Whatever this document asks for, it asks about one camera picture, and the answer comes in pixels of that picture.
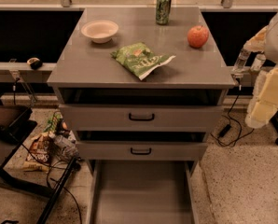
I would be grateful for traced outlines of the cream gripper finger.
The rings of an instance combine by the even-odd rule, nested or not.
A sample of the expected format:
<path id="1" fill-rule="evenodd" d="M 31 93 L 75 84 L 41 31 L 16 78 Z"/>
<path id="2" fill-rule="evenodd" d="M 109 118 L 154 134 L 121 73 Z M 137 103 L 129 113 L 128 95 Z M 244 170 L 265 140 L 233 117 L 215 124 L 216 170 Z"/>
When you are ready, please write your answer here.
<path id="1" fill-rule="evenodd" d="M 278 64 L 267 72 L 261 70 L 253 89 L 253 97 L 247 107 L 245 123 L 258 129 L 266 125 L 278 111 Z"/>
<path id="2" fill-rule="evenodd" d="M 243 48 L 251 52 L 262 52 L 265 49 L 267 26 L 259 30 L 254 36 L 247 40 Z"/>

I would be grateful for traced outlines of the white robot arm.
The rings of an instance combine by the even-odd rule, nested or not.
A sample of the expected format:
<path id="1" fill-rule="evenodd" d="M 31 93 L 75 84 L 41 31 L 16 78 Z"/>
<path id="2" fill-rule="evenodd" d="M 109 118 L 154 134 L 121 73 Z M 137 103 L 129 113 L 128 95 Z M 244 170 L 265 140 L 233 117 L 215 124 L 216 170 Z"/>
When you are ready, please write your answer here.
<path id="1" fill-rule="evenodd" d="M 243 48 L 252 52 L 262 51 L 267 60 L 275 63 L 270 72 L 259 72 L 253 98 L 247 108 L 245 123 L 258 129 L 278 111 L 278 12 L 266 27 L 245 42 Z"/>

